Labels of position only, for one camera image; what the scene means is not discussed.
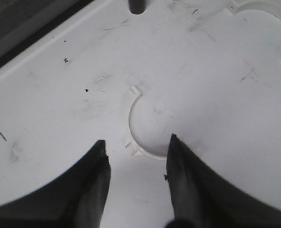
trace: black plastic piece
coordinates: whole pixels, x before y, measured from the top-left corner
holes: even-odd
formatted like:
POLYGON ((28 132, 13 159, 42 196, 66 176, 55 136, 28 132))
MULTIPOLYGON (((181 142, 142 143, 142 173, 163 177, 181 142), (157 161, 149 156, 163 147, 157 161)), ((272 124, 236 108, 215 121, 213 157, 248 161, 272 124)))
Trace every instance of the black plastic piece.
POLYGON ((145 11, 145 0, 129 0, 131 13, 141 14, 145 11))
POLYGON ((176 219, 197 228, 281 228, 281 211, 216 174, 172 135, 167 175, 176 219))
POLYGON ((110 184, 105 141, 39 190, 0 206, 0 228, 98 228, 110 184))

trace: broken plastic edge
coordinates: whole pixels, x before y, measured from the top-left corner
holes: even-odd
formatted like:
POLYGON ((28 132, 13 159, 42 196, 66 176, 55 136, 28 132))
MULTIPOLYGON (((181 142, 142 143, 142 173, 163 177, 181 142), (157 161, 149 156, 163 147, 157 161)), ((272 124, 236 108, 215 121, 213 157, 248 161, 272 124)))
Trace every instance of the broken plastic edge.
POLYGON ((245 0, 237 3, 236 0, 230 0, 226 7, 232 14, 243 10, 262 10, 268 12, 281 21, 281 5, 270 0, 245 0))
POLYGON ((149 153, 148 151, 146 151, 144 148, 142 148, 139 145, 139 143, 135 140, 135 138, 132 134, 131 125, 130 125, 131 114, 132 114, 135 104, 142 97, 142 94, 137 89, 137 87, 134 85, 130 87, 130 90, 133 93, 134 98, 131 102, 131 105, 129 106, 129 110, 128 110, 127 117, 126 117, 126 131, 127 131, 128 137, 127 137, 125 148, 132 154, 132 156, 146 155, 147 157, 150 157, 150 158, 154 158, 154 159, 157 159, 160 161, 165 161, 167 158, 166 156, 165 157, 158 156, 158 155, 149 153))

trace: black post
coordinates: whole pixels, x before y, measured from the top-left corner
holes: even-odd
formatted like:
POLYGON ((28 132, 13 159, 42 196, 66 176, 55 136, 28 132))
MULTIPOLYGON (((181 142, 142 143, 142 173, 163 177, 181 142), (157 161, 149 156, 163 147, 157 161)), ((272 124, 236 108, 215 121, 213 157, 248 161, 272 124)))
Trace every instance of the black post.
POLYGON ((145 0, 129 0, 131 13, 141 14, 145 11, 145 0))

